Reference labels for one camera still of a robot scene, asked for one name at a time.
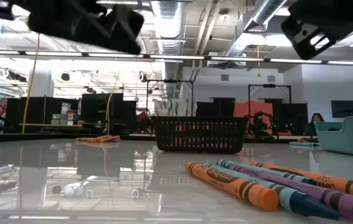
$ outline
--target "white wall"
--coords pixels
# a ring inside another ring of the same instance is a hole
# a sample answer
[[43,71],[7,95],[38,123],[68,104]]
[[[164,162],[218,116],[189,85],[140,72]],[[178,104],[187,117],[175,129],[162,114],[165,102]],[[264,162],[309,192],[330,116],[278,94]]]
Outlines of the white wall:
[[308,115],[321,113],[332,118],[331,100],[353,100],[353,66],[302,65],[303,98],[308,102]]
[[[191,67],[183,68],[184,80],[190,79]],[[268,83],[268,75],[276,76],[274,84],[283,84],[283,74],[278,73],[276,69],[261,69],[261,77],[258,77],[258,70],[253,69],[246,71],[245,69],[226,69],[218,68],[202,68],[194,83],[195,101],[210,102],[210,98],[236,98],[236,102],[248,101],[248,85],[249,84],[266,84]],[[228,74],[229,81],[220,81],[221,74]],[[186,88],[181,89],[183,98],[191,98],[191,92]],[[286,95],[279,88],[262,88],[259,87],[252,95],[252,100],[260,98],[281,98],[288,102]]]
[[283,81],[285,85],[291,85],[292,103],[304,103],[302,65],[297,65],[284,72]]

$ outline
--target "crayon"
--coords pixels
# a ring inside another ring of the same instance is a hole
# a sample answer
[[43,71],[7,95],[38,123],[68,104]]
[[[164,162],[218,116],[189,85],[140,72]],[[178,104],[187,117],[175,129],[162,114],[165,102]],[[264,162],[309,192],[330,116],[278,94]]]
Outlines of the crayon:
[[217,169],[234,177],[252,180],[262,186],[269,187],[270,189],[275,190],[280,199],[280,206],[290,212],[297,213],[305,217],[314,216],[328,218],[332,220],[338,220],[340,217],[339,214],[333,209],[323,205],[322,203],[311,198],[310,196],[295,189],[274,184],[269,181],[265,181],[240,172],[213,165],[208,162],[205,162],[202,165]]
[[248,164],[242,164],[242,163],[239,163],[239,162],[233,162],[233,161],[228,161],[228,160],[225,160],[225,159],[219,159],[216,164],[218,166],[221,166],[221,167],[224,167],[224,168],[227,168],[229,169],[229,167],[231,165],[238,165],[238,166],[242,166],[242,167],[246,167],[246,168],[250,168],[250,169],[253,169],[253,170],[258,170],[258,171],[263,171],[263,172],[268,172],[268,173],[271,173],[271,174],[274,174],[274,175],[278,175],[280,177],[285,177],[285,178],[289,178],[291,180],[295,180],[295,181],[298,181],[298,182],[302,182],[302,183],[305,183],[305,184],[312,184],[312,185],[317,185],[317,182],[310,179],[310,178],[306,178],[306,177],[303,177],[302,175],[293,175],[293,174],[289,174],[287,172],[280,172],[280,171],[275,171],[275,170],[269,170],[269,169],[265,169],[265,168],[260,168],[260,167],[256,167],[256,166],[251,166],[251,165],[248,165]]
[[193,176],[236,196],[240,200],[256,205],[266,211],[277,209],[279,198],[274,190],[195,162],[187,162],[184,167]]
[[274,165],[269,165],[269,164],[263,164],[259,162],[252,162],[251,165],[253,166],[258,166],[258,167],[263,167],[271,170],[277,170],[281,172],[288,172],[290,174],[294,175],[301,175],[304,177],[309,177],[314,179],[317,183],[318,186],[332,189],[332,190],[338,190],[340,192],[344,192],[347,194],[353,195],[353,180],[347,180],[344,178],[340,177],[333,177],[330,175],[323,175],[323,174],[317,174],[314,172],[308,172],[308,171],[303,171],[303,170],[295,170],[295,169],[290,169],[286,167],[281,167],[281,166],[274,166]]
[[230,166],[230,169],[300,190],[328,207],[337,210],[341,216],[353,221],[353,195],[344,194],[335,190],[329,190],[302,182],[295,182],[284,177],[279,177],[265,172],[258,172],[257,170],[244,168],[237,165]]

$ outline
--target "glossy table surface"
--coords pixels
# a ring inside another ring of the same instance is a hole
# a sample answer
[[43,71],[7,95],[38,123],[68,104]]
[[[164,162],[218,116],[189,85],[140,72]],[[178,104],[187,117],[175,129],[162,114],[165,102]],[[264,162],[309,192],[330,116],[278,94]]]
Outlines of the glossy table surface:
[[0,143],[0,223],[348,223],[265,212],[185,171],[185,162],[253,161],[353,180],[353,156],[287,144],[238,154],[164,153],[152,141]]

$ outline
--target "plastic tray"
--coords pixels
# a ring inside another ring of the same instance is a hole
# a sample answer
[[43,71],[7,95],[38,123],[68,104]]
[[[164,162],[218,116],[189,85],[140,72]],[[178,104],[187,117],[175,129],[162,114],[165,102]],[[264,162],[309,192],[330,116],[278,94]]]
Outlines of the plastic tray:
[[353,155],[353,116],[343,122],[318,122],[315,126],[322,149]]
[[230,117],[153,117],[158,148],[172,152],[240,152],[247,121]]

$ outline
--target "blue crayon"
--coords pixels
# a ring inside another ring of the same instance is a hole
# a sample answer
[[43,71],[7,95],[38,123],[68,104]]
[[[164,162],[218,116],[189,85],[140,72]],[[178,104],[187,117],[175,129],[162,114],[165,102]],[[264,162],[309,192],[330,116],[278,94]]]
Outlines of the blue crayon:
[[232,171],[208,162],[204,162],[202,165],[217,169],[234,177],[256,182],[262,186],[275,190],[280,198],[280,206],[290,212],[297,213],[305,217],[314,216],[332,220],[338,220],[340,218],[338,212],[295,189],[274,184],[272,182],[242,174],[240,172]]
[[305,183],[305,184],[311,184],[311,185],[317,185],[318,184],[315,180],[307,178],[307,177],[303,177],[303,176],[300,176],[300,175],[294,175],[294,174],[289,174],[287,172],[280,172],[280,171],[265,169],[265,168],[261,168],[261,167],[257,167],[257,166],[251,166],[251,165],[248,165],[248,164],[242,164],[242,163],[239,163],[239,162],[228,161],[228,160],[225,160],[225,159],[219,159],[216,162],[216,164],[218,166],[224,167],[226,169],[229,169],[229,167],[232,166],[232,165],[238,165],[240,167],[249,168],[249,169],[253,169],[253,170],[256,170],[256,171],[267,172],[267,173],[270,173],[270,174],[273,174],[273,175],[277,175],[279,177],[289,178],[291,180],[294,180],[294,181],[297,181],[297,182],[302,182],[302,183]]

